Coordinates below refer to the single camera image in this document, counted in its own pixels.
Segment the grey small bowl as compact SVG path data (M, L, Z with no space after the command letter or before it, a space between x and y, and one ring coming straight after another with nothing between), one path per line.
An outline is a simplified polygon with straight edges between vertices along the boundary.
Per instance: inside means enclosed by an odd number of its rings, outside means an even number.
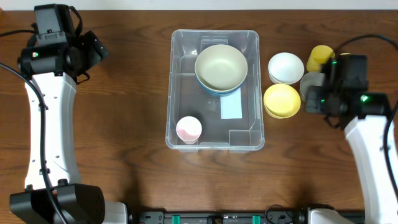
M322 86L325 75L320 72L308 72L300 81L300 97L303 101L306 100L308 88L310 86Z

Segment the yellow small bowl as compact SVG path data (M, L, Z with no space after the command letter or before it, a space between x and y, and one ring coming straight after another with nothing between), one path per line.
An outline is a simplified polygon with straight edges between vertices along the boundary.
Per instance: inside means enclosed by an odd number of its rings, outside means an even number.
M285 119L296 115L301 107L301 98L292 86L275 84L265 91L263 103L270 116Z

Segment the yellow cup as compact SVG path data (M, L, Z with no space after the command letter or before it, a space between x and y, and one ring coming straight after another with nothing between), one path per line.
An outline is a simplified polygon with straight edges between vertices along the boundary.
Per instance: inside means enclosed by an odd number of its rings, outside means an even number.
M327 63L330 57L334 57L333 49L327 45L314 47L307 60L306 69L308 72L320 71L323 64Z

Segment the white small bowl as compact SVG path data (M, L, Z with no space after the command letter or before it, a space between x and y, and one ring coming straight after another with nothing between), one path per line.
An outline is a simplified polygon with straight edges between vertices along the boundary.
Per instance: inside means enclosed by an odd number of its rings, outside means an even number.
M275 84L297 83L303 77L304 71L303 62L288 52L275 54L268 63L269 78Z

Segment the cream beige bowl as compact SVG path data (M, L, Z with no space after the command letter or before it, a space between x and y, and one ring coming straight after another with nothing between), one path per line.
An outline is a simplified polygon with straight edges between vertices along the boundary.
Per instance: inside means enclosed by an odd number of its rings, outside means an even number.
M198 55L194 69L196 77L206 87L227 91L246 79L248 62L238 49L230 45L212 45Z

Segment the pink cup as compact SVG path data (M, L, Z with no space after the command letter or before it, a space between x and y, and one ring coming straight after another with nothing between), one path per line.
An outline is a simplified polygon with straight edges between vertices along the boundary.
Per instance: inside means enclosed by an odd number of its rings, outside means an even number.
M195 144L201 135L202 125L195 117L186 116L178 121L176 132L185 144Z

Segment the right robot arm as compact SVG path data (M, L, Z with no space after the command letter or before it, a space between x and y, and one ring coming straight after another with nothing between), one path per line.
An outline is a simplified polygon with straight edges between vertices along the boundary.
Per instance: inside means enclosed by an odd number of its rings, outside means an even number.
M308 113L344 131L353 152L364 197L365 223L397 223L397 148L391 108L386 94L370 92L367 58L345 54L322 66L322 84L310 86Z

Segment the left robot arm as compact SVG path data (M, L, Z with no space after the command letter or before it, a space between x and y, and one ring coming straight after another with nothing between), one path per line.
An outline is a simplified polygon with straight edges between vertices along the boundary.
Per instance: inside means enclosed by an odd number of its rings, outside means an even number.
M48 4L34 12L32 37L14 70L29 97L30 161L24 191L10 196L11 212L26 223L127 223L124 203L82 183L73 140L78 77L109 53L73 23L74 7Z

